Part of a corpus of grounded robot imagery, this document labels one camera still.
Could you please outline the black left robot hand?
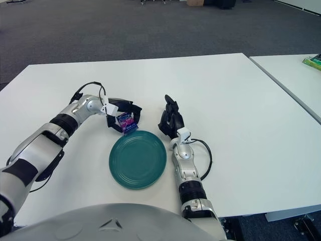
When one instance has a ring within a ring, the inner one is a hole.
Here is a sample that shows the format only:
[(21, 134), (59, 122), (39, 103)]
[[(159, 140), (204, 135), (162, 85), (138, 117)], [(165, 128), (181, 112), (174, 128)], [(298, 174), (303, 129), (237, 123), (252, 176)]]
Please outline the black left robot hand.
[(130, 100), (110, 98), (109, 102), (118, 107), (116, 116), (107, 115), (107, 126), (119, 133), (127, 135), (138, 129), (142, 108), (133, 104)]

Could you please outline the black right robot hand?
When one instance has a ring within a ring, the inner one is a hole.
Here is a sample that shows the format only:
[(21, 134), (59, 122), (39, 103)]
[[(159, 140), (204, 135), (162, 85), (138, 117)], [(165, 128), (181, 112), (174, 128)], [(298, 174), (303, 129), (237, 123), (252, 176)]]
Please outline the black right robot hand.
[(159, 130), (169, 136), (171, 139), (177, 138), (177, 130), (183, 128), (184, 120), (179, 113), (179, 106), (169, 95), (165, 95), (166, 109), (163, 111), (160, 123), (158, 124)]

